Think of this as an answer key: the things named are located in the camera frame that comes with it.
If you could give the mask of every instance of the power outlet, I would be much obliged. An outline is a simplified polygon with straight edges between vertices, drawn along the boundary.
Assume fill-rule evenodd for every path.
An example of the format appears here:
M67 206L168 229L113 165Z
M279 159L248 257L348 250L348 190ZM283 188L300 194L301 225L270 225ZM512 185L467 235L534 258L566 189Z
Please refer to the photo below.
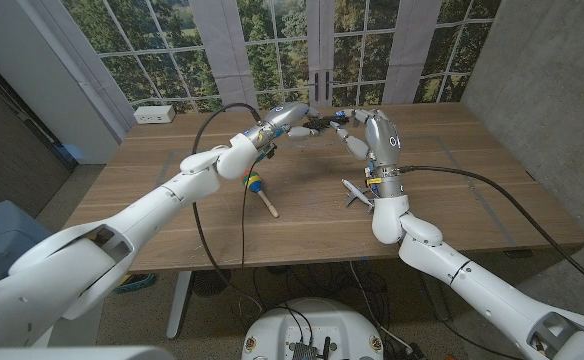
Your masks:
M139 124L169 123L174 119L174 108L169 106L140 106L134 112L136 122Z

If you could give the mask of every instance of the window pane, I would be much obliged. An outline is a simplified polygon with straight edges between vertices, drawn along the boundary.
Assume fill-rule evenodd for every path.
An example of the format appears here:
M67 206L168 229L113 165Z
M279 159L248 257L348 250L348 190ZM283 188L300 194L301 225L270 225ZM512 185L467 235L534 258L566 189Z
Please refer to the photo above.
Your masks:
M496 16L501 0L474 0L470 9L471 19L492 19Z
M63 0L63 5L97 53L128 51L101 0Z
M245 41L274 39L269 0L238 0Z
M332 89L332 106L356 106L356 86L335 87Z
M436 102L436 98L439 96L439 89L441 88L442 79L443 76L421 79L421 81L419 81L419 87L416 89L414 102Z
M334 81L351 83L359 80L361 36L334 39Z
M283 87L286 89L308 84L308 42L279 43Z
M279 38L307 35L305 0L274 0L274 17Z
M135 50L165 48L144 1L109 0L108 3Z
M458 102L465 87L468 85L469 76L448 76L443 86L441 102Z
M362 31L365 0L336 0L334 32Z
M310 90L288 91L284 95L285 101L300 101L306 104L310 101Z
M181 79L174 69L170 55L139 55L141 63L150 75L150 79L161 93L161 97L187 97Z
M492 24L466 24L452 60L450 71L470 72L474 68Z
M385 84L361 85L359 105L380 105Z
M438 24L457 22L465 18L470 0L443 0L441 12L439 12Z
M221 99L196 100L195 103L199 107L199 112L212 112L223 106Z
M368 30L394 29L399 0L370 0Z
M363 56L363 81L385 80L390 64L390 51L394 34L371 34L365 37Z
M157 97L150 82L133 56L110 56L102 58L103 65L110 71L128 101Z
M461 26L454 26L434 30L430 50L428 50L428 58L425 60L421 75L445 71L460 28Z
M152 8L171 47L203 45L188 0L152 0Z
M248 60L256 90L279 88L279 67L274 44L248 45Z
M283 103L280 93L256 94L256 101L259 103L259 109L270 110Z
M191 96L219 94L205 50L179 52L174 54L174 60L185 77Z
M172 105L174 107L174 112L177 114L187 114L193 113L194 109L192 108L192 104L189 101L166 101L165 105Z

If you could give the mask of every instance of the wooden table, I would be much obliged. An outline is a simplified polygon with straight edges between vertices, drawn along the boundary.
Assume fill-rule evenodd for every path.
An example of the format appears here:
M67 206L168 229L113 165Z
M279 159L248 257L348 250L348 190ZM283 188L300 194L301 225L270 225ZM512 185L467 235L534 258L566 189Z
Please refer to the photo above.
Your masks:
M401 137L401 165L456 167L487 176L510 191L559 244L584 243L584 233L463 105L419 104L380 108ZM337 109L321 109L331 114ZM79 204L66 226L106 218L179 171L207 114L178 115L171 124L135 126ZM226 144L252 125L246 112L219 115L199 148ZM364 138L364 127L348 129ZM274 219L258 196L248 193L245 265L390 258L397 245L383 245L371 231L372 216L356 201L345 207L341 179L363 187L364 162L355 160L333 131L302 142L275 141L276 155L257 164L264 190L281 216ZM411 210L432 222L460 251L545 247L547 243L510 203L478 181L445 173L403 175ZM240 180L198 203L212 254L221 267L241 264ZM141 251L131 272L210 269L192 209L186 207Z

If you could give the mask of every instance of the gray wall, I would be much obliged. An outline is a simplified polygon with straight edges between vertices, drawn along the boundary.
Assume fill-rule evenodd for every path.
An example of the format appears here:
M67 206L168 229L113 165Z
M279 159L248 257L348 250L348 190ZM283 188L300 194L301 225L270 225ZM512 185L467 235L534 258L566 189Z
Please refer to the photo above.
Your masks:
M0 1L0 73L79 163L110 159L118 144L14 0Z
M584 1L503 0L462 103L584 229ZM584 248L574 257L584 265ZM478 258L528 295L584 314L584 277L552 252ZM455 323L500 346L472 316Z

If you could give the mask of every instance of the robotic hand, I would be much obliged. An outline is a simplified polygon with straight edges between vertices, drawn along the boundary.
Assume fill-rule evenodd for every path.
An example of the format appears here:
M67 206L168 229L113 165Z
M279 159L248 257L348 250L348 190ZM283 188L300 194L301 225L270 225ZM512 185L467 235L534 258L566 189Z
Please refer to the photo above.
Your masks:
M0 281L0 347L31 345L61 317L87 312L184 206L216 192L219 176L237 179L255 160L271 156L272 140L306 114L318 112L298 102L276 107L230 146L187 157L179 174L118 214L65 229L30 249Z
M368 146L334 124L350 153L367 160L374 200L372 231L384 244L401 242L399 257L449 285L503 332L528 359L584 359L584 316L538 302L463 256L443 241L434 225L409 210L403 194L395 126L380 110L341 112L366 126Z

